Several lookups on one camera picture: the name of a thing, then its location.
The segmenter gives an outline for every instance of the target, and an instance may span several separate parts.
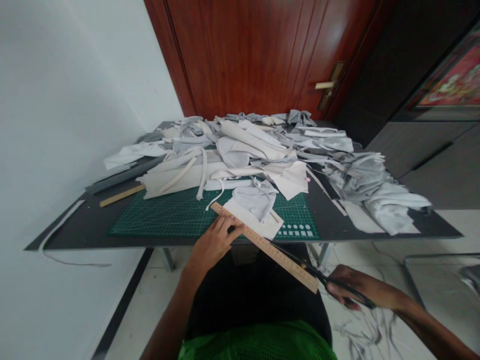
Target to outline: framed picture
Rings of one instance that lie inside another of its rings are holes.
[[[480,119],[480,23],[431,73],[398,115],[410,121]]]

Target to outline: door frame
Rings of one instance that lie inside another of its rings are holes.
[[[192,90],[190,89],[187,71],[182,59],[182,52],[177,41],[167,1],[168,0],[144,0],[183,115],[186,117],[195,116],[198,115],[198,112]],[[340,84],[330,100],[324,120],[335,121],[342,104],[347,99],[364,63],[377,44],[397,4],[398,0],[378,0],[376,11],[371,15],[362,39],[358,43],[351,61],[346,66]]]

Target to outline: scissors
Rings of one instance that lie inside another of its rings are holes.
[[[302,268],[304,268],[305,270],[307,270],[309,273],[311,273],[313,276],[315,276],[318,280],[320,280],[320,282],[323,284],[323,286],[325,287],[325,290],[331,295],[332,293],[330,293],[330,291],[328,290],[327,288],[327,284],[328,283],[332,283],[340,288],[343,288],[345,290],[347,290],[350,294],[352,294],[353,296],[357,297],[357,299],[359,299],[358,303],[359,304],[362,304],[364,306],[366,306],[367,308],[369,309],[375,309],[377,307],[377,305],[375,305],[375,303],[370,300],[368,297],[366,297],[365,295],[363,295],[362,293],[358,292],[357,290],[351,288],[350,286],[348,286],[347,284],[341,282],[340,280],[337,280],[337,279],[334,279],[334,278],[331,278],[331,277],[328,277],[328,276],[325,276],[320,270],[318,270],[315,266],[309,264],[307,261],[305,260],[301,260],[299,259],[298,257],[296,257],[295,255],[293,255],[291,252],[287,251],[287,250],[284,250],[282,249],[281,247],[277,246],[276,244],[274,244],[272,241],[268,240],[268,242],[270,244],[272,244],[275,248],[277,248],[278,250],[280,250],[282,253],[284,253],[285,255],[287,255],[289,258],[291,258],[293,261],[295,261],[296,263],[298,263]],[[348,298],[347,299],[348,302],[353,302],[354,300]]]

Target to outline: white tile floor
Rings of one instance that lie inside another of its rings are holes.
[[[480,253],[480,210],[444,210],[440,215],[465,235],[461,239],[386,241],[376,243],[377,248],[390,256],[380,254],[371,243],[353,242],[337,244],[328,260],[327,268],[338,264],[349,265],[411,295],[403,269],[398,265],[407,255],[442,253]],[[243,255],[238,252],[237,260]],[[120,328],[113,340],[107,359],[136,360],[140,357],[153,329],[165,310],[179,281],[181,268],[190,256],[191,249],[175,248],[172,257],[178,267],[166,272],[161,258],[154,252]],[[412,262],[411,273],[427,309],[467,345],[480,354],[480,300],[456,278],[464,265],[480,264],[478,260],[461,258],[418,259]],[[387,323],[392,318],[388,310],[364,311],[364,315],[345,310],[328,295],[323,295],[333,330],[333,350],[339,359],[351,359],[349,341],[335,329],[351,322],[350,331],[367,331],[377,319]],[[401,320],[392,328],[393,341],[403,359],[434,359],[430,351]],[[370,348],[375,360],[401,359],[385,338],[378,346]]]

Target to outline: red painting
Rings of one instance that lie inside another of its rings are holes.
[[[473,45],[417,103],[425,107],[480,107],[480,44]]]

